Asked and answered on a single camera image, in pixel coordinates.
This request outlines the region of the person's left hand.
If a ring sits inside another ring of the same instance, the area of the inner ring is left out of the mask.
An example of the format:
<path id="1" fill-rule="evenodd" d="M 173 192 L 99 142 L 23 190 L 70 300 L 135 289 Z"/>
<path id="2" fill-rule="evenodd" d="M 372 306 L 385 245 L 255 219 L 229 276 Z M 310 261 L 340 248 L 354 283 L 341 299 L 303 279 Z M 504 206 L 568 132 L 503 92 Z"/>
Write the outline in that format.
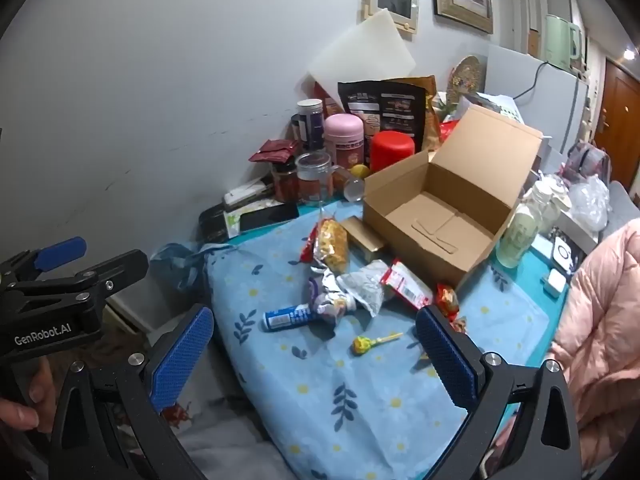
<path id="1" fill-rule="evenodd" d="M 55 418 L 56 390 L 50 362 L 45 356 L 38 360 L 38 370 L 30 380 L 27 393 L 27 403 L 1 400 L 1 421 L 18 431 L 38 430 L 50 434 Z"/>

